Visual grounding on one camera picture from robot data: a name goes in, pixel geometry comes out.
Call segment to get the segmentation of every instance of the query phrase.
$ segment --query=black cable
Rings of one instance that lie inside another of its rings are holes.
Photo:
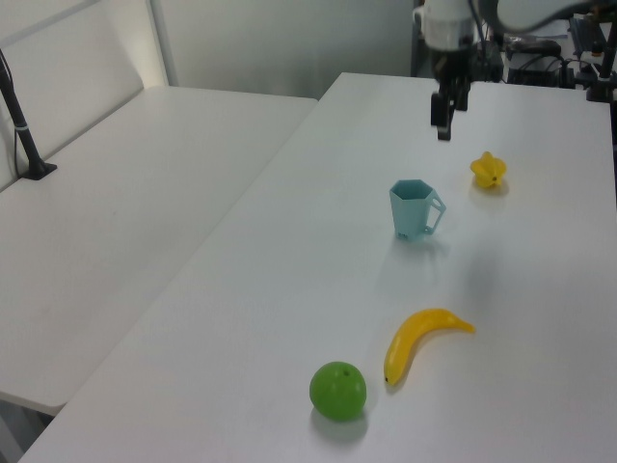
[[[471,15],[473,16],[473,21],[475,21],[475,27],[478,29],[478,36],[480,36],[480,42],[482,43],[482,58],[484,60],[484,81],[486,82],[488,79],[488,71],[489,71],[489,58],[486,56],[486,41],[484,40],[484,34],[482,33],[482,21],[480,21],[480,16],[478,16],[478,12],[475,10],[473,6],[473,0],[468,0],[469,8],[471,9]]]
[[[17,179],[21,178],[19,168],[17,167],[17,129],[13,130],[13,165],[15,167],[15,176]]]
[[[4,57],[2,48],[0,48],[0,60],[2,60],[2,66],[4,66],[4,69],[7,70],[7,74],[9,75],[9,80],[11,81],[11,86],[13,86],[13,75],[11,74],[11,68],[9,68],[9,62]]]
[[[546,69],[544,69],[544,72],[549,72],[550,67],[551,67],[552,65],[554,65],[555,63],[557,63],[558,61],[561,61],[562,63],[568,63],[568,61],[567,61],[567,60],[566,60],[566,61],[564,61],[562,58],[555,58],[554,60],[552,60],[552,61],[550,62],[550,64],[547,66],[547,68],[546,68]]]
[[[517,71],[522,71],[522,70],[526,70],[527,68],[529,68],[531,65],[533,65],[536,61],[541,60],[542,58],[544,58],[544,56],[540,55],[540,56],[535,56],[533,58],[531,58],[529,61],[527,61],[526,63],[524,63],[520,68],[515,69]],[[524,79],[523,79],[523,75],[522,74],[515,74],[515,78],[512,81],[513,84],[521,84],[524,85]]]
[[[11,81],[11,87],[13,87],[13,74],[11,73],[11,67],[9,67],[9,62],[4,56],[2,52],[2,48],[0,48],[0,60],[2,60],[2,66],[7,70],[7,74],[9,75],[9,80]],[[17,179],[21,178],[21,174],[19,173],[19,168],[17,167],[17,129],[13,130],[13,166],[15,168],[15,176]]]
[[[568,58],[566,60],[566,63],[581,63],[583,65],[587,65],[587,66],[591,66],[593,67],[594,65],[592,65],[591,63],[589,63],[588,61],[583,61],[583,60],[575,60],[574,58]]]

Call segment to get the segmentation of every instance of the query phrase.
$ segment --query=table surface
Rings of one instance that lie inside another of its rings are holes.
[[[23,462],[613,461],[617,223],[608,107],[582,92],[473,84],[452,141],[430,80],[343,74]],[[508,163],[499,194],[471,160]],[[389,188],[447,211],[394,237]],[[411,313],[477,327],[383,362]],[[356,365],[361,419],[309,401]]]
[[[0,194],[0,398],[56,414],[316,102],[154,88]]]

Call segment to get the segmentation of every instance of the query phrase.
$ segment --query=white wall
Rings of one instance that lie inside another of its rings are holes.
[[[0,0],[0,46],[40,30],[96,0]]]
[[[343,71],[409,75],[413,0],[152,0],[170,83],[319,98]]]

